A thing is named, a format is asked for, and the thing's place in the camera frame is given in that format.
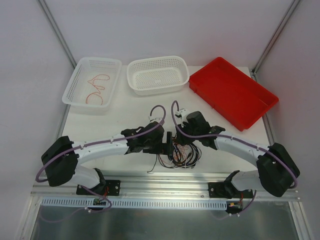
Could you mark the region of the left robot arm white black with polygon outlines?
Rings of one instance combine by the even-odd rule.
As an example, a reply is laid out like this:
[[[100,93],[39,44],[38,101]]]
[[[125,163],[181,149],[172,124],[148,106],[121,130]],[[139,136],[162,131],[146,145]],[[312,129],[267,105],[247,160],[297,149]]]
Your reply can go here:
[[[112,192],[111,182],[100,169],[87,168],[84,163],[140,152],[172,157],[173,151],[172,133],[152,121],[145,127],[127,128],[111,138],[97,141],[75,142],[62,136],[41,156],[41,161],[49,186],[74,183],[79,195],[105,195]]]

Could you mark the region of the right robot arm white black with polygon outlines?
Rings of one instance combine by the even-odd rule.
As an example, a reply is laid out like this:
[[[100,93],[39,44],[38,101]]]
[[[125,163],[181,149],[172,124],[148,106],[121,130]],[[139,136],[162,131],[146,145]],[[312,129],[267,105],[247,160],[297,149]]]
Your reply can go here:
[[[180,120],[175,125],[178,144],[199,141],[207,148],[232,154],[256,168],[233,171],[213,188],[218,197],[232,199],[244,191],[264,189],[279,198],[297,186],[300,170],[282,144],[275,142],[267,146],[242,139],[223,127],[211,126],[200,111],[183,108],[176,110],[172,118]]]

